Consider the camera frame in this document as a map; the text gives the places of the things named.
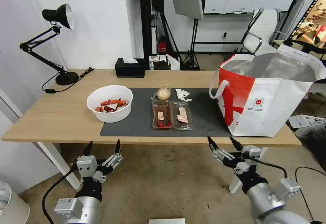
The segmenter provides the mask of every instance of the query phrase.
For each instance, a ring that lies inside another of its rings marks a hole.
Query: lamp shade
[[[64,27],[74,29],[75,21],[69,4],[63,4],[57,10],[43,10],[42,16],[50,22],[59,22]]]

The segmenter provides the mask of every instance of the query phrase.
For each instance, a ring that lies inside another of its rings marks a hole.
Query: floor
[[[200,57],[197,57],[200,65],[207,70],[217,69],[217,63],[223,61],[219,55]],[[301,102],[295,114],[315,113],[324,117],[326,106],[315,110],[324,100],[325,97],[310,94],[307,100]],[[61,146],[62,155],[67,162],[75,162],[84,147],[64,144]],[[113,145],[94,145],[92,154],[97,158],[107,158],[113,151]],[[187,224],[254,223],[247,196],[241,190],[235,194],[228,191],[228,184],[234,176],[232,170],[214,160],[208,146],[123,145],[122,155],[123,162],[103,184],[100,223],[146,224],[148,219],[160,218],[185,218]],[[264,155],[264,161],[283,166],[290,177],[294,177],[298,166],[322,170],[304,147],[270,148]],[[259,166],[258,173],[271,185],[275,185],[283,176],[280,170],[264,165]],[[53,176],[20,194],[31,207],[28,224],[47,223],[41,200],[46,190],[59,178],[59,174]],[[315,220],[325,223],[325,177],[301,169],[298,181]],[[64,181],[49,194],[46,206],[55,223],[62,223],[52,211],[57,200],[73,197],[74,193],[68,182]],[[286,210],[311,221],[300,194],[289,200]]]

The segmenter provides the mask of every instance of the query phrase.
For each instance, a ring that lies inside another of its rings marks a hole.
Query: trash bin
[[[0,224],[25,224],[30,210],[7,183],[0,181]]]

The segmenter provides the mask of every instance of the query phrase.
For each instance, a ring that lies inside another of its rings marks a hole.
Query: plastic tray
[[[180,114],[180,112],[179,112],[180,107],[185,108],[188,123],[178,121],[177,115]],[[171,102],[171,108],[172,108],[172,124],[173,124],[173,127],[175,129],[177,129],[177,130],[191,131],[193,129],[193,123],[192,123],[192,120],[191,120],[191,114],[190,114],[190,109],[189,109],[188,103],[179,102],[179,101],[172,101]]]
[[[155,129],[168,129],[172,128],[172,118],[171,118],[171,104],[169,101],[153,101],[153,128]],[[163,112],[164,120],[158,119],[158,113],[157,112]]]

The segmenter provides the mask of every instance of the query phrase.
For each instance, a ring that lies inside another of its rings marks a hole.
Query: onion
[[[160,88],[157,90],[156,95],[160,100],[167,100],[171,96],[171,90],[168,88]]]

